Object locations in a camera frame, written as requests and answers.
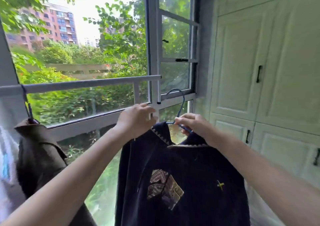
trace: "yellow cross embroidery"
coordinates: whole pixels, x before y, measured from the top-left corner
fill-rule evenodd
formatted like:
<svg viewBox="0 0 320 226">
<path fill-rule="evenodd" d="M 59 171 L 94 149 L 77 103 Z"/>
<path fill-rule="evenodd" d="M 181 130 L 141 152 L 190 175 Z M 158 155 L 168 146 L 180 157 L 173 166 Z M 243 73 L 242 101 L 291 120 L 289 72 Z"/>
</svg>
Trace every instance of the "yellow cross embroidery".
<svg viewBox="0 0 320 226">
<path fill-rule="evenodd" d="M 218 180 L 217 180 L 217 182 L 218 182 L 218 187 L 220 187 L 221 188 L 221 190 L 222 190 L 222 186 L 224 186 L 224 183 L 220 183 Z"/>
</svg>

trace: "wardrobe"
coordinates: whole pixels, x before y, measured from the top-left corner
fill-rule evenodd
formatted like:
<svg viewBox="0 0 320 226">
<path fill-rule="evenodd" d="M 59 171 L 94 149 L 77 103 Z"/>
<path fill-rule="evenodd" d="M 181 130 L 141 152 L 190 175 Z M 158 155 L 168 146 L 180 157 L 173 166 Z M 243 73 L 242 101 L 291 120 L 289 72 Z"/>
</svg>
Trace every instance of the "wardrobe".
<svg viewBox="0 0 320 226">
<path fill-rule="evenodd" d="M 320 0 L 215 4 L 210 122 L 320 188 Z M 259 225 L 283 225 L 248 197 Z"/>
</svg>

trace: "neckline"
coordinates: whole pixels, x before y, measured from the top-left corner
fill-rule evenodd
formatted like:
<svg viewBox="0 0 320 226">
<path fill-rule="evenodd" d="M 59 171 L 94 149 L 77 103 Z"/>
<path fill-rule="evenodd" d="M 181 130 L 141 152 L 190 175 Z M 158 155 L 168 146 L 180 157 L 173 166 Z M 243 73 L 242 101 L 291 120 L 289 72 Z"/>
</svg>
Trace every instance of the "neckline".
<svg viewBox="0 0 320 226">
<path fill-rule="evenodd" d="M 151 131 L 154 132 L 164 143 L 166 143 L 167 148 L 203 148 L 208 147 L 205 140 L 198 134 L 192 132 L 185 140 L 179 144 L 175 144 L 171 140 L 169 126 L 166 122 L 159 122 L 151 127 Z"/>
</svg>

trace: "sky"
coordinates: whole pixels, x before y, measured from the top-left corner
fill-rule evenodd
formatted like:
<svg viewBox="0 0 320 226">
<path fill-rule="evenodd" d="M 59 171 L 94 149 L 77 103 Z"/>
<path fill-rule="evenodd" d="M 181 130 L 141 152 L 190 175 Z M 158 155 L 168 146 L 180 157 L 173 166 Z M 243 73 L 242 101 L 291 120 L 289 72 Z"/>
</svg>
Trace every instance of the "sky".
<svg viewBox="0 0 320 226">
<path fill-rule="evenodd" d="M 110 5 L 114 3 L 114 0 L 75 0 L 74 5 L 67 4 L 64 0 L 49 0 L 50 3 L 55 5 L 60 5 L 68 7 L 74 14 L 74 23 L 77 32 L 78 41 L 80 44 L 84 45 L 85 38 L 89 38 L 94 41 L 95 38 L 100 38 L 100 33 L 98 30 L 98 25 L 89 24 L 87 21 L 83 20 L 83 17 L 91 17 L 99 19 L 99 15 L 96 5 L 100 7 L 105 7 L 105 3 L 108 2 Z"/>
</svg>

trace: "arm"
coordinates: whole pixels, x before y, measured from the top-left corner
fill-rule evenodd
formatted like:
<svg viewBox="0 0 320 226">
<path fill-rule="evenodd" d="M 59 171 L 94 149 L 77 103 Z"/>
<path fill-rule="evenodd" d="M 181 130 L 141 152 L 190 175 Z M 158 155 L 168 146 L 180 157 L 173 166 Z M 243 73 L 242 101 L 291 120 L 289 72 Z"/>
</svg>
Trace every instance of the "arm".
<svg viewBox="0 0 320 226">
<path fill-rule="evenodd" d="M 1 226 L 69 225 L 100 175 L 117 152 L 131 139 L 145 133 L 157 117 L 146 104 L 123 111 L 115 127 L 23 203 Z"/>
<path fill-rule="evenodd" d="M 292 176 L 232 135 L 218 131 L 201 115 L 175 119 L 218 149 L 286 226 L 319 225 L 320 190 Z"/>
</svg>

